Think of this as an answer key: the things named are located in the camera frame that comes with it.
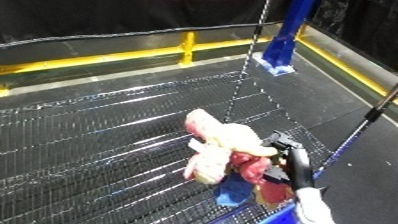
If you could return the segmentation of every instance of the plush toy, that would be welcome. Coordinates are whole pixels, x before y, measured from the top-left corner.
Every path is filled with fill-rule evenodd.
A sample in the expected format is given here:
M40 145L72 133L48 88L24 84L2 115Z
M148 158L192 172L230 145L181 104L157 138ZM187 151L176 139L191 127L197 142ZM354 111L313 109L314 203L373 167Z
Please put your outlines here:
M195 179L204 184L217 184L225 176L231 150L214 145L205 145L205 150L194 155L184 171L184 178Z
M185 129L204 143L189 160L184 178L204 184L221 182L215 191L219 204L238 205L247 200L243 196L249 197L251 191L258 203L268 206L290 197L288 185L273 184L263 178L272 165L270 157L278 151L262 146L261 138L249 126L222 124L206 111L196 109L187 115ZM241 192L233 193L232 189Z

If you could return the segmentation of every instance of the wire mesh floor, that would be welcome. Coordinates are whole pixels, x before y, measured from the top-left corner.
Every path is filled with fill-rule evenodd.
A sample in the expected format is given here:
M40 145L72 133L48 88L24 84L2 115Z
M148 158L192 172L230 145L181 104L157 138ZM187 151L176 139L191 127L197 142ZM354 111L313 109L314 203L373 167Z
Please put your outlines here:
M238 73L194 78L0 112L0 223L256 223L263 206L221 207L185 181L183 129L203 108L222 120ZM318 167L329 151L246 79L232 121L303 143Z

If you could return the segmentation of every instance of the blue metal post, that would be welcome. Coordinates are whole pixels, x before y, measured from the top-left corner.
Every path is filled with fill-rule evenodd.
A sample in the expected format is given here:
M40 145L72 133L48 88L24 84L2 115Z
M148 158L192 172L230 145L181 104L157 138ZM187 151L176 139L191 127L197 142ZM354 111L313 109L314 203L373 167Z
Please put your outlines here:
M273 75L294 71L291 66L295 37L309 13L314 0L292 0L279 34L274 37L262 56L262 64Z

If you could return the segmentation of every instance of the yellow railing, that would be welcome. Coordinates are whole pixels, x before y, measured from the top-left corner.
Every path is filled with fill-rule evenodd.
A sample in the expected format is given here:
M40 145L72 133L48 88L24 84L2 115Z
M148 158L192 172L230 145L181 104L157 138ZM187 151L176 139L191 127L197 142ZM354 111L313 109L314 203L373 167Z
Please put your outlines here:
M17 64L17 65L0 65L0 75L33 72L33 71L80 66L80 65L89 65L89 64L97 64L104 62L114 62L114 61L137 59L137 58L156 57L156 56L163 56L169 54L182 54L182 59L180 60L179 64L185 67L185 66L191 66L193 64L192 58L195 51L240 46L240 45L249 44L251 42L251 40L247 39L247 40L231 40L231 41L223 41L216 43L196 44L195 39L196 39L195 32L186 32L183 33L183 41L181 45L177 47L159 48L153 50L142 50L142 51L124 52L116 54L107 54L107 55L67 58L67 59L50 60L50 61L30 62L30 63ZM270 37L262 37L260 38L259 42L260 43L267 42L270 39L271 39Z
M360 73L358 70L347 64L346 62L340 60L338 57L334 56L330 52L326 51L325 49L311 43L310 41L306 40L304 38L305 36L305 29L307 25L304 25L301 29L299 34L296 37L296 40L304 45L305 47L309 48L312 50L314 53L319 55L320 57L326 59L329 61L331 64L334 66L340 68L343 70L346 74L350 75L354 79L358 80L365 86L367 86L369 89L373 90L377 94L381 96L386 96L388 94L388 90L382 87L380 84L377 82L373 81L372 79L368 78L366 75ZM394 104L398 105L398 99L394 101Z

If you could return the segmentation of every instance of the gray floor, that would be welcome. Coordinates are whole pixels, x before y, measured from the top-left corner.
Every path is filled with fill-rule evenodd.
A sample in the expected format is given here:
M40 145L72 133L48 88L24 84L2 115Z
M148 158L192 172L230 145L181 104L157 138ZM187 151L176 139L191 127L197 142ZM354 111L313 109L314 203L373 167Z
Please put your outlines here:
M4 107L17 108L0 111L0 132L7 133L0 142L0 179L7 180L0 219L95 224L263 220L269 215L264 207L217 206L211 188L182 178L193 152L186 148L189 136L181 122L195 108L222 120L239 78L233 71L241 66L242 60L224 60L6 98ZM319 165L326 148L255 85L255 75L243 81L231 120L248 124L261 138L274 130L292 135ZM21 182L15 182L16 175ZM80 201L87 203L76 206Z
M370 107L297 55L294 65L297 73L264 73L261 83L293 118L335 149ZM325 200L336 223L397 222L397 137L397 125L381 118L319 179L319 186L330 186Z

